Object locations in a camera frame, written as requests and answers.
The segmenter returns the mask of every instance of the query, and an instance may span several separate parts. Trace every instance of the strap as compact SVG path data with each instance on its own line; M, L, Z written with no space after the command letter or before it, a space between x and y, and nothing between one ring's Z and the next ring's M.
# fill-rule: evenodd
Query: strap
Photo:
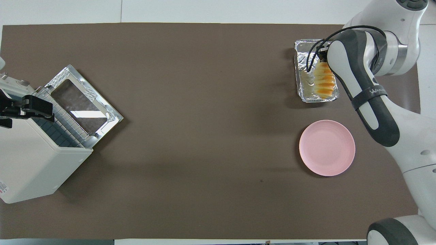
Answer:
M368 100L381 95L388 95L385 88L381 85L374 85L366 88L364 91L356 95L356 97L351 99L351 104L353 105L354 110L357 110Z

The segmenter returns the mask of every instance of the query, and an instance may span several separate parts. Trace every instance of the pink plate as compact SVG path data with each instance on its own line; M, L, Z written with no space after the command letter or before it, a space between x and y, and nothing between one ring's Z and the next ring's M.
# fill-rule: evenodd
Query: pink plate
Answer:
M351 165L356 153L353 136L335 121L321 120L310 124L300 138L300 156L314 173L338 175Z

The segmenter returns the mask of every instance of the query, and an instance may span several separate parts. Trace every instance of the aluminum foil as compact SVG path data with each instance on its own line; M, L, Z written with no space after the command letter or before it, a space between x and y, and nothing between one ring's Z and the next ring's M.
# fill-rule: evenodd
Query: aluminum foil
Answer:
M320 96L315 94L314 92L314 75L313 71L315 70L319 58L316 57L315 61L313 62L313 66L310 70L310 72L306 71L306 59L309 55L309 50L312 47L313 44L315 44L319 39L300 39L295 41L295 76L297 81L297 92L298 95L301 97L301 100L307 103L314 103L314 102L328 102L328 101L334 101L337 98L339 98L339 90L337 89L336 84L336 78L335 78L335 85L333 87L333 93L332 96L327 97L325 99L322 99ZM312 57L314 56L314 50L312 50L312 53L310 54L309 64L312 60Z

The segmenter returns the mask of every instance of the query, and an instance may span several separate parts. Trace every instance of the brown tabletop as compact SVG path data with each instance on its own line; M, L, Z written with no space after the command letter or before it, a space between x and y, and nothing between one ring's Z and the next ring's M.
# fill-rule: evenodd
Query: brown tabletop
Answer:
M374 221L416 214L343 88L329 103L296 94L294 41L340 27L5 26L11 77L36 88L72 64L125 119L53 195L1 201L0 238L365 238ZM419 112L416 68L379 81ZM302 131L320 119L354 136L354 162L338 176L311 173L299 156Z

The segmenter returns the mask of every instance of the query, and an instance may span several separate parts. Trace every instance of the warning label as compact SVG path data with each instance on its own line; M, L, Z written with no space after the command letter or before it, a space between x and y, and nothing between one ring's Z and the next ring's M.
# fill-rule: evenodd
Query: warning label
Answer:
M7 185L3 181L0 180L0 196L5 194L7 192L7 190L8 190Z

